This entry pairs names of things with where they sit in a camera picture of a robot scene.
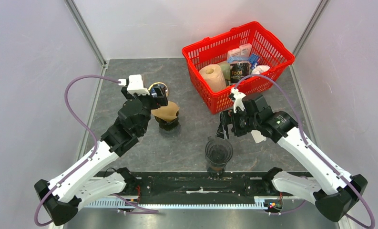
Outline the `white paper sheet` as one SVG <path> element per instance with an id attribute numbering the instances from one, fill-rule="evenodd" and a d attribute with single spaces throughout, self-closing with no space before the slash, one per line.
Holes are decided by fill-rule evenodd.
<path id="1" fill-rule="evenodd" d="M 261 134 L 260 131 L 253 130 L 251 131 L 252 138 L 254 139 L 255 143 L 261 143 L 263 141 L 266 141 L 266 137 Z"/>

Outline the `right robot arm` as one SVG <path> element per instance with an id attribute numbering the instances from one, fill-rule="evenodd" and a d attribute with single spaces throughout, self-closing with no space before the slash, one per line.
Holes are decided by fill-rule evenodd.
<path id="1" fill-rule="evenodd" d="M 256 143 L 272 140 L 289 152 L 311 174 L 312 180 L 292 175 L 280 168 L 270 169 L 262 181 L 267 195 L 284 192 L 316 206 L 332 222 L 340 221 L 361 201 L 367 179 L 352 175 L 312 143 L 298 122 L 284 111 L 273 112 L 263 96 L 247 99 L 242 92 L 232 92 L 231 109 L 220 113 L 218 137 L 228 139 L 251 134 Z"/>

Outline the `brown paper coffee filter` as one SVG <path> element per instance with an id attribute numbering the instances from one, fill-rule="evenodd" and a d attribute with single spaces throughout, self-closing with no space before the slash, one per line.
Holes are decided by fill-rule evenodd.
<path id="1" fill-rule="evenodd" d="M 161 120 L 166 122 L 171 122 L 178 117 L 178 112 L 180 110 L 179 105 L 176 103 L 169 101 L 167 106 L 161 106 L 158 109 L 154 109 L 151 111 L 152 115 Z"/>

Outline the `clear glass dripper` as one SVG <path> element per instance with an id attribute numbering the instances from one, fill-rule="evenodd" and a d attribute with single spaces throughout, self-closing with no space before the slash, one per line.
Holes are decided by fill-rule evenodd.
<path id="1" fill-rule="evenodd" d="M 205 146 L 205 159 L 207 163 L 227 165 L 233 156 L 233 147 L 225 139 L 208 137 Z"/>

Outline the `dark green glass dripper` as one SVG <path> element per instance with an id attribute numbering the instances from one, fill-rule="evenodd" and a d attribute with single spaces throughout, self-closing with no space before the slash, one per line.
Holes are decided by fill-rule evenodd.
<path id="1" fill-rule="evenodd" d="M 157 121 L 159 127 L 162 130 L 165 130 L 165 131 L 171 131 L 179 125 L 179 118 L 178 117 L 175 118 L 172 121 L 165 121 L 165 120 L 155 116 L 155 120 Z"/>

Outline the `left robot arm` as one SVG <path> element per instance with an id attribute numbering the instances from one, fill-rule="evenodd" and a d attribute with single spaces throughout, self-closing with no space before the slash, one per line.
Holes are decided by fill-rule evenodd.
<path id="1" fill-rule="evenodd" d="M 39 180 L 34 188 L 56 226 L 70 221 L 85 206 L 108 195 L 123 192 L 132 194 L 136 179 L 126 168 L 118 169 L 100 180 L 90 181 L 101 169 L 120 158 L 144 136 L 151 119 L 151 111 L 167 106 L 165 90 L 131 89 L 124 86 L 126 97 L 118 116 L 94 147 L 73 166 L 50 181 Z"/>

